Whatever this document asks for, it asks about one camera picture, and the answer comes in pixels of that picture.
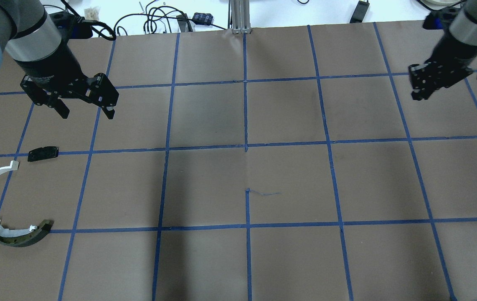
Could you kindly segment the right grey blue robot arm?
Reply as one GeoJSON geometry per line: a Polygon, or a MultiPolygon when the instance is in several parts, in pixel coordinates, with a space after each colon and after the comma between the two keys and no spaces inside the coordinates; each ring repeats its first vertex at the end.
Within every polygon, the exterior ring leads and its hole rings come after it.
{"type": "Polygon", "coordinates": [[[411,97],[415,101],[429,99],[441,88],[449,88],[471,74],[477,57],[477,0],[467,0],[461,8],[447,6],[431,11],[422,27],[441,29],[443,36],[431,56],[421,64],[408,67],[411,97]]]}

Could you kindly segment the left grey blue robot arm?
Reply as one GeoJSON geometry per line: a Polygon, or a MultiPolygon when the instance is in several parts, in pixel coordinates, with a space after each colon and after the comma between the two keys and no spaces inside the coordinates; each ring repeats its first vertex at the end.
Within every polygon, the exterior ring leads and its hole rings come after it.
{"type": "Polygon", "coordinates": [[[50,15],[39,0],[0,0],[0,66],[8,53],[25,73],[20,87],[34,105],[46,105],[66,119],[70,109],[64,99],[80,99],[98,106],[113,119],[119,93],[106,74],[86,76],[68,46],[71,38],[91,38],[96,26],[109,32],[106,23],[88,20],[63,2],[66,12],[50,15]]]}

